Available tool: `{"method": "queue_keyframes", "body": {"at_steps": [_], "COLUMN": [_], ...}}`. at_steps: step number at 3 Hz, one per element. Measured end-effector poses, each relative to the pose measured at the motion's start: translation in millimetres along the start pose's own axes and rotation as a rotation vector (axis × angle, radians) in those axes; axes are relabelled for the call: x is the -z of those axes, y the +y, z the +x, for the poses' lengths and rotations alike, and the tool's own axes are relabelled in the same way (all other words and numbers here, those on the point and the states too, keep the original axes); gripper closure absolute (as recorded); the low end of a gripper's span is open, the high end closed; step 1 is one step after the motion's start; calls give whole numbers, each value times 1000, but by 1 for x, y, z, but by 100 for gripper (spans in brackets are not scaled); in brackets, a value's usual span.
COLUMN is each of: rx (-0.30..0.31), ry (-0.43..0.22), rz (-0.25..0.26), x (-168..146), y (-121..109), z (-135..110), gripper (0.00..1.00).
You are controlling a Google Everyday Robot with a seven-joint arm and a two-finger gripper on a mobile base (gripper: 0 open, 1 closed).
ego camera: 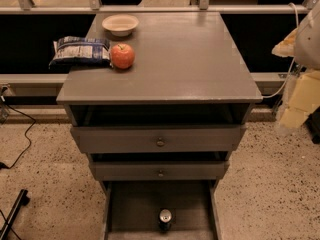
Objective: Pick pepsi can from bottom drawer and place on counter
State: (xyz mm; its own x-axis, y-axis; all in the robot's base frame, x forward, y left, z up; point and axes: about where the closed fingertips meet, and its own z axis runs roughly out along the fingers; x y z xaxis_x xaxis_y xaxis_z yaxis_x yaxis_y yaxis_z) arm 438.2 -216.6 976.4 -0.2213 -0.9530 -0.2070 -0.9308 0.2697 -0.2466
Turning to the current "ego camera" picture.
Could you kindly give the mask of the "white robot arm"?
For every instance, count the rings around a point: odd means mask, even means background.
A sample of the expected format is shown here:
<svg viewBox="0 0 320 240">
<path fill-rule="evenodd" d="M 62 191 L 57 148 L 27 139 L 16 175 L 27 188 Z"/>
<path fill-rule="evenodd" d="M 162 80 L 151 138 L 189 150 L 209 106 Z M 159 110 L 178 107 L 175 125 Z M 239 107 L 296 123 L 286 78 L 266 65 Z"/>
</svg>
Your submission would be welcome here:
<svg viewBox="0 0 320 240">
<path fill-rule="evenodd" d="M 306 68 L 305 73 L 285 88 L 288 97 L 278 114 L 281 127 L 297 129 L 320 107 L 320 2 L 274 46 L 272 54 L 292 57 Z"/>
</svg>

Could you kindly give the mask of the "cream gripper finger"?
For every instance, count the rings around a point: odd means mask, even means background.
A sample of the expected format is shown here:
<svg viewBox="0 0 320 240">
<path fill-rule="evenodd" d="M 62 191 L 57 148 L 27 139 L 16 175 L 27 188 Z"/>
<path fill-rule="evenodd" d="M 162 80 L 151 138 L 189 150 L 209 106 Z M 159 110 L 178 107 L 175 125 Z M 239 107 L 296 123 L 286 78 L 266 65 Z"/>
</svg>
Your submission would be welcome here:
<svg viewBox="0 0 320 240">
<path fill-rule="evenodd" d="M 292 30 L 281 42 L 274 46 L 271 53 L 278 57 L 293 57 L 297 29 Z"/>
<path fill-rule="evenodd" d="M 320 107 L 320 71 L 307 70 L 295 81 L 289 100 L 279 119 L 287 129 L 299 128 Z"/>
</svg>

